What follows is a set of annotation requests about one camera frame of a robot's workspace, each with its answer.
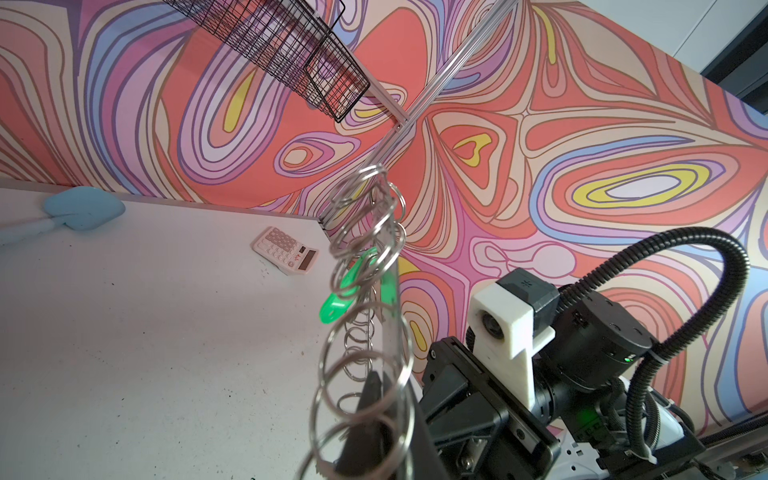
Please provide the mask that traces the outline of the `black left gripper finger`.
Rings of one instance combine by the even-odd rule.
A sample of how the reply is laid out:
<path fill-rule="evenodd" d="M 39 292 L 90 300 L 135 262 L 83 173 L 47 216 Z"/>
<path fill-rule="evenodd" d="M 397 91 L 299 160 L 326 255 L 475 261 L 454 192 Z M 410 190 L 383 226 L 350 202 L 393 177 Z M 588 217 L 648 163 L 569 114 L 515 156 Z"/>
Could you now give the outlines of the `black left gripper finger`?
<path fill-rule="evenodd" d="M 377 372 L 368 374 L 356 410 L 362 411 L 383 398 L 391 385 Z M 349 428 L 341 454 L 333 462 L 333 472 L 345 479 L 372 479 L 377 469 L 396 451 L 397 427 L 374 419 Z M 419 407 L 414 410 L 413 432 L 408 450 L 386 479 L 447 479 L 449 474 L 440 459 Z"/>

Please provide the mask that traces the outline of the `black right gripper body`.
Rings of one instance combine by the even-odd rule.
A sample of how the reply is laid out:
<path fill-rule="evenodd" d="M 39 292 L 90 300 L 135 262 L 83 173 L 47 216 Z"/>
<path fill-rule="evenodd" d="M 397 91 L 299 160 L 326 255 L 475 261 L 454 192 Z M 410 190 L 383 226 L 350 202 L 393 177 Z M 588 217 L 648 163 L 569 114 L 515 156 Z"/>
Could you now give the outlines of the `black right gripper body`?
<path fill-rule="evenodd" d="M 429 479 L 543 479 L 558 440 L 457 338 L 431 345 L 419 408 L 438 464 Z"/>

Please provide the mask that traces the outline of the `green tagged key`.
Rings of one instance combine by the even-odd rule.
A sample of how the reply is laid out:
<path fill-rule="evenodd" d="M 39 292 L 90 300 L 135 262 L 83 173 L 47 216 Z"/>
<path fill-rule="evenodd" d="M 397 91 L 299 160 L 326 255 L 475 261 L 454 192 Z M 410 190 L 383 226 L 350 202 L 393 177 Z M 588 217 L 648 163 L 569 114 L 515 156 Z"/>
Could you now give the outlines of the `green tagged key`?
<path fill-rule="evenodd" d="M 339 251 L 335 255 L 338 263 L 332 271 L 331 293 L 318 313 L 321 323 L 330 325 L 340 320 L 362 302 L 369 289 L 378 292 L 375 301 L 394 307 L 399 301 L 398 256 L 394 247 Z"/>

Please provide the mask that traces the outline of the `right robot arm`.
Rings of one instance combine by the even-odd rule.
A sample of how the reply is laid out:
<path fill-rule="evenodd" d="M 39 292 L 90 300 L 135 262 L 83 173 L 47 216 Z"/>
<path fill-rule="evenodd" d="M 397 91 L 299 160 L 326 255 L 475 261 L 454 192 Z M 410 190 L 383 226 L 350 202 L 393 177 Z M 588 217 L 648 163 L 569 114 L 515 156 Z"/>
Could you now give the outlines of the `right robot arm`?
<path fill-rule="evenodd" d="M 564 312 L 558 290 L 491 284 L 476 292 L 465 340 L 430 350 L 419 406 L 449 479 L 666 479 L 702 443 L 670 400 L 640 398 L 649 459 L 629 448 L 628 368 L 654 339 L 591 293 Z"/>

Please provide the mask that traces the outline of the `light blue spatula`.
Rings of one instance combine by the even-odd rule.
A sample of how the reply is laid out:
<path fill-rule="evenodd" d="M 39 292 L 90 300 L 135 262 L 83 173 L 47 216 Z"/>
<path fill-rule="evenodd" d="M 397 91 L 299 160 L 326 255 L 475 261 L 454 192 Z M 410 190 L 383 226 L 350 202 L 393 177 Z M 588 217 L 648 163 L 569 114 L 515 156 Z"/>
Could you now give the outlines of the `light blue spatula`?
<path fill-rule="evenodd" d="M 47 217 L 1 228 L 1 246 L 5 247 L 59 227 L 73 231 L 91 231 L 123 215 L 125 204 L 115 195 L 87 186 L 79 186 L 48 197 L 43 202 Z"/>

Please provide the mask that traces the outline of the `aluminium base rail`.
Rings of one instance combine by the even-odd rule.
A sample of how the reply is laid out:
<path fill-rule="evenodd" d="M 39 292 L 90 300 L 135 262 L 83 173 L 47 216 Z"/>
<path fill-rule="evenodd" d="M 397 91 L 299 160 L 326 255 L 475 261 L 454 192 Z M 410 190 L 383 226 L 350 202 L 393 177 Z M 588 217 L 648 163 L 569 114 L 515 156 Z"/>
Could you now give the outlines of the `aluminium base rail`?
<path fill-rule="evenodd" d="M 767 478 L 767 413 L 702 440 L 707 449 L 694 462 L 711 479 Z"/>

